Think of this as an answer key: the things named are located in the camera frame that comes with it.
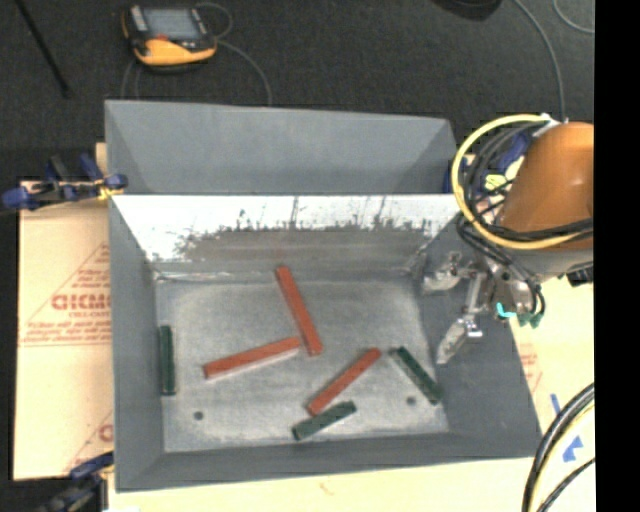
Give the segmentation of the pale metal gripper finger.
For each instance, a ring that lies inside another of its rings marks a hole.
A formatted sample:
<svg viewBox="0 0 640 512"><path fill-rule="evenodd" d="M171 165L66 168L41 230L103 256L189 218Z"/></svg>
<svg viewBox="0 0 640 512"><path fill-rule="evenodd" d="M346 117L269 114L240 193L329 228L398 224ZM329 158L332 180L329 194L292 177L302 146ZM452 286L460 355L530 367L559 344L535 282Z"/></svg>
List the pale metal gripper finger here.
<svg viewBox="0 0 640 512"><path fill-rule="evenodd" d="M459 275L454 275L450 271L428 272L422 279L422 293L424 295L446 293L455 288L461 280Z"/></svg>
<svg viewBox="0 0 640 512"><path fill-rule="evenodd" d="M482 337L483 331L479 328L474 318L459 318L455 320L439 344L436 363L438 365L447 364L466 341L475 341Z"/></svg>

